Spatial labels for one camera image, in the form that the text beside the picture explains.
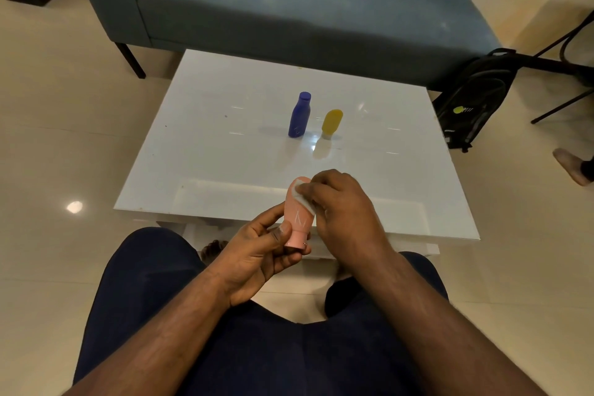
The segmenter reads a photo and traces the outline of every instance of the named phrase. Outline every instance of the person's left hand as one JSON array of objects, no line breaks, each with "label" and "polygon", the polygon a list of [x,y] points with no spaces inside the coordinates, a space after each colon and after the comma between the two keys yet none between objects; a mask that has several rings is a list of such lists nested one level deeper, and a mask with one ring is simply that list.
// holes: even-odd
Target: person's left hand
[{"label": "person's left hand", "polygon": [[231,241],[209,265],[207,271],[222,280],[229,304],[236,306],[251,299],[274,275],[301,261],[311,252],[286,248],[292,226],[284,221],[269,230],[285,212],[285,203],[260,213],[239,229]]}]

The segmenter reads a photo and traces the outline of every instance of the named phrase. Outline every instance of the bottle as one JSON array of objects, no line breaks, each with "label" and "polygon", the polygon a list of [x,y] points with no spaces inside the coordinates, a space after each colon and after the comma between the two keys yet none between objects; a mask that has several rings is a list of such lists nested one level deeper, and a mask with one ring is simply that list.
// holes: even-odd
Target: bottle
[{"label": "bottle", "polygon": [[286,246],[296,249],[305,249],[307,246],[307,235],[314,223],[316,210],[305,198],[295,191],[295,187],[303,183],[309,183],[307,177],[297,177],[287,191],[285,199],[285,220],[291,223],[293,233],[287,241]]},{"label": "bottle", "polygon": [[309,101],[311,100],[311,94],[308,92],[302,92],[299,94],[299,100],[297,105],[293,108],[293,115],[291,115],[291,123],[289,124],[289,136],[292,138],[298,138],[303,136],[307,122],[309,120],[309,113],[311,109],[309,107]]},{"label": "bottle", "polygon": [[330,110],[322,124],[322,138],[331,139],[334,132],[338,130],[340,121],[342,121],[342,110]]}]

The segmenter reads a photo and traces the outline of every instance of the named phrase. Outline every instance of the person's right arm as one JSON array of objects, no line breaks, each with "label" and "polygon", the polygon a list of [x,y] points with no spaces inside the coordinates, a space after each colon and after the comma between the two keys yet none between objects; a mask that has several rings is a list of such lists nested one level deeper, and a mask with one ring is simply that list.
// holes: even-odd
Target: person's right arm
[{"label": "person's right arm", "polygon": [[390,246],[350,175],[324,171],[297,187],[317,208],[318,234],[384,312],[435,396],[546,396]]}]

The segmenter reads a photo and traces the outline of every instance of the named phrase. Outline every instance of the black chair leg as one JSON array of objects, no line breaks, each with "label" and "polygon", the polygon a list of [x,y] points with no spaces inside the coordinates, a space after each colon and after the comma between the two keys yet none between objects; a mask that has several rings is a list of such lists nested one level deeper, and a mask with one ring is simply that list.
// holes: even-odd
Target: black chair leg
[{"label": "black chair leg", "polygon": [[588,91],[581,93],[579,96],[574,97],[573,99],[571,99],[570,101],[565,102],[564,104],[553,108],[551,111],[548,111],[547,113],[543,114],[542,116],[539,116],[536,119],[533,119],[532,121],[530,121],[531,124],[536,124],[537,122],[542,121],[544,118],[548,118],[550,115],[555,114],[557,111],[563,110],[563,108],[565,107],[569,107],[569,105],[576,103],[579,100],[582,100],[584,97],[588,97],[590,96],[590,94],[594,93],[594,88],[590,88]]},{"label": "black chair leg", "polygon": [[137,77],[139,79],[145,79],[147,75],[144,73],[143,68],[140,67],[140,64],[138,64],[138,61],[136,61],[136,58],[132,54],[130,48],[121,42],[117,42],[115,43],[115,45],[118,46],[119,51],[122,52],[123,57],[126,59],[130,67],[134,70]]}]

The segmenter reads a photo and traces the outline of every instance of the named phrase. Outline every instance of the person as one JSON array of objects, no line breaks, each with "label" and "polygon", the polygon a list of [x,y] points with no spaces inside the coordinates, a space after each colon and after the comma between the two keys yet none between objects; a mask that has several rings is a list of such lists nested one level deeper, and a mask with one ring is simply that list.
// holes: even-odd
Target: person
[{"label": "person", "polygon": [[323,171],[297,191],[352,274],[328,290],[327,321],[250,301],[302,258],[283,247],[291,225],[271,227],[283,204],[208,266],[174,232],[143,228],[105,269],[65,395],[545,395],[450,305],[427,258],[391,248],[353,177]]},{"label": "person", "polygon": [[594,182],[594,158],[585,161],[561,148],[555,149],[553,156],[578,185],[588,186]]}]

